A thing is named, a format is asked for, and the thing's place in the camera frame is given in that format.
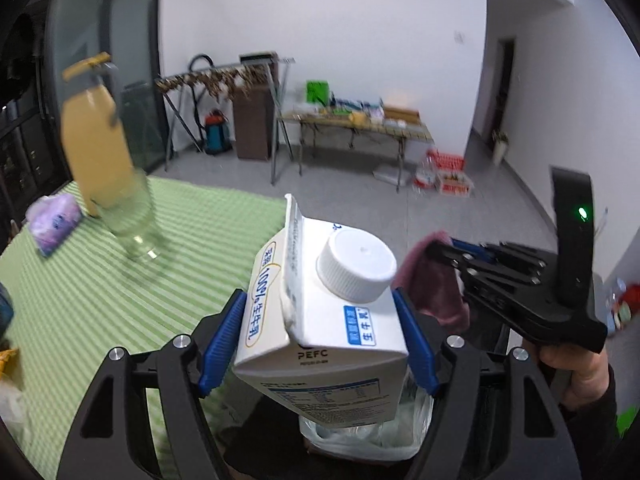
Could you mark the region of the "person's right hand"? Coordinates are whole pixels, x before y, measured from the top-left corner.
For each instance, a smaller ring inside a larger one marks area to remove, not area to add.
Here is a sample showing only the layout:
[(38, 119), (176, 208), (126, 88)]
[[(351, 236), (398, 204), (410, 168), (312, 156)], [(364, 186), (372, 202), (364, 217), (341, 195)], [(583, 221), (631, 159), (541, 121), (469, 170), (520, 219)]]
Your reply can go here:
[(570, 372), (570, 384), (564, 389), (561, 403), (576, 411), (601, 399), (608, 390), (608, 352), (594, 353), (574, 344), (537, 347), (524, 340), (523, 347), (536, 359), (556, 370)]

